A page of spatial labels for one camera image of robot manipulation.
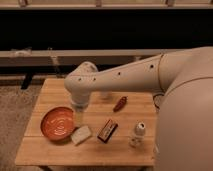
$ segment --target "red chili pepper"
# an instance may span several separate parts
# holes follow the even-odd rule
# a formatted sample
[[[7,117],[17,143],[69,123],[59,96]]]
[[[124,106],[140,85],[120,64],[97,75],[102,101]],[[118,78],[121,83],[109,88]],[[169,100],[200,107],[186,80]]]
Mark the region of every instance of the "red chili pepper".
[[[117,104],[115,105],[115,107],[113,108],[113,111],[117,112],[117,111],[121,110],[126,105],[126,102],[127,102],[127,97],[126,96],[122,97],[117,102]]]

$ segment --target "small box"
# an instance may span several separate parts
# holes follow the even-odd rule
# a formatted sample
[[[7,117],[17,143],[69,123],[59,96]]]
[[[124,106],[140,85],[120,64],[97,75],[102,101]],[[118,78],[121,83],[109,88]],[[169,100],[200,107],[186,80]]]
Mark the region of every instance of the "small box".
[[[100,139],[104,143],[107,143],[117,127],[118,127],[117,123],[115,123],[111,119],[108,120],[105,126],[101,129],[100,133],[98,134],[97,136],[98,139]]]

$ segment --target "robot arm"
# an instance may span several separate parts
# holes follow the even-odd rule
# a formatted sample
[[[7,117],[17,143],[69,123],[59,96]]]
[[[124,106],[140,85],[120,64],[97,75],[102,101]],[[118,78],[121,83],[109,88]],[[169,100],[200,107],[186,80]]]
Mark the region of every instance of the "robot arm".
[[[90,92],[96,90],[165,92],[156,127],[155,171],[212,171],[212,66],[212,47],[159,55],[103,72],[84,63],[67,76],[65,87],[77,110],[88,105]]]
[[[186,61],[199,49],[154,56],[113,69],[97,72],[84,62],[65,79],[74,110],[82,111],[92,91],[166,92]]]

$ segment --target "black wall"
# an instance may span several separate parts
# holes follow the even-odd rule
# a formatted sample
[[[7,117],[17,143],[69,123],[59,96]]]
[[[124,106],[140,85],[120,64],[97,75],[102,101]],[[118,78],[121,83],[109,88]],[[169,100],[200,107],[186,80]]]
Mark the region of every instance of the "black wall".
[[[213,45],[213,10],[0,11],[0,50]]]

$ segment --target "red object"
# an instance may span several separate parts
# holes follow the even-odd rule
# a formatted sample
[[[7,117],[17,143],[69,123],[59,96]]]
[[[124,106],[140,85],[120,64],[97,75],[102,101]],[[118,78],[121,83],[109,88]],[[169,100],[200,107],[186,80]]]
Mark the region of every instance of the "red object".
[[[73,111],[68,107],[57,107],[50,110],[41,121],[43,135],[52,141],[68,137],[73,130]]]
[[[117,111],[121,110],[126,105],[126,102],[127,102],[127,97],[126,96],[122,97],[117,102],[117,104],[115,105],[115,107],[113,108],[113,111],[117,112]]]

